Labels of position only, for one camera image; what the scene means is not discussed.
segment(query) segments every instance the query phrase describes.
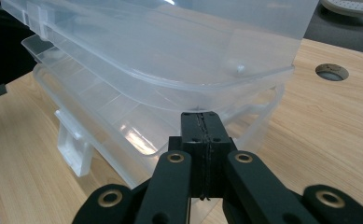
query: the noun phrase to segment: wooden desk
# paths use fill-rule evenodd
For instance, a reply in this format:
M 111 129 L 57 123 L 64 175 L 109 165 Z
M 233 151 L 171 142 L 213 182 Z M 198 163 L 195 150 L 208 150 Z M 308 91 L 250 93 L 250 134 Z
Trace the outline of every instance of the wooden desk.
M 321 63 L 345 67 L 345 81 L 314 72 Z M 303 40 L 295 76 L 275 110 L 258 153 L 290 189 L 326 184 L 363 204 L 363 53 Z M 56 148 L 57 106 L 31 74 L 0 97 L 1 223 L 70 223 L 87 196 L 119 176 L 95 154 L 77 178 Z M 220 204 L 204 223 L 223 223 Z

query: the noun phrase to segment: brass ring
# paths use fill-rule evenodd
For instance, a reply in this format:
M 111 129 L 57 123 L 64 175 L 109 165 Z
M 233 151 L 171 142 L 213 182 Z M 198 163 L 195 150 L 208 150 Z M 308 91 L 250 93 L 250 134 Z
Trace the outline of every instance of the brass ring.
M 329 201 L 328 199 L 326 199 L 326 195 L 333 197 L 336 201 L 332 202 Z M 346 203 L 344 202 L 344 200 L 339 197 L 338 195 L 328 191 L 328 190 L 319 190 L 316 194 L 315 197 L 318 199 L 318 201 L 320 201 L 321 203 L 329 206 L 329 207 L 333 207 L 333 208 L 343 208 Z
M 110 194 L 115 194 L 117 196 L 117 198 L 114 201 L 107 202 L 105 200 L 105 196 L 110 195 Z M 120 201 L 122 201 L 122 193 L 118 189 L 109 189 L 100 195 L 98 203 L 102 207 L 112 207 L 112 206 L 120 203 Z
M 234 156 L 234 158 L 239 161 L 239 162 L 243 162 L 243 163 L 249 163 L 251 161 L 253 161 L 253 158 L 247 154 L 244 153 L 239 153 L 236 156 Z
M 170 162 L 181 162 L 184 160 L 184 156 L 178 153 L 173 153 L 167 156 L 167 160 Z

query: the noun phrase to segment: clear plastic box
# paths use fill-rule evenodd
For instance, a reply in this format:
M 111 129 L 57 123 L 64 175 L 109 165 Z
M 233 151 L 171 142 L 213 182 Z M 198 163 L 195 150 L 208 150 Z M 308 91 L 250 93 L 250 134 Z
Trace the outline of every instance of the clear plastic box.
M 316 0 L 3 0 L 117 91 L 169 110 L 218 110 L 284 83 Z M 275 75 L 278 79 L 262 81 Z

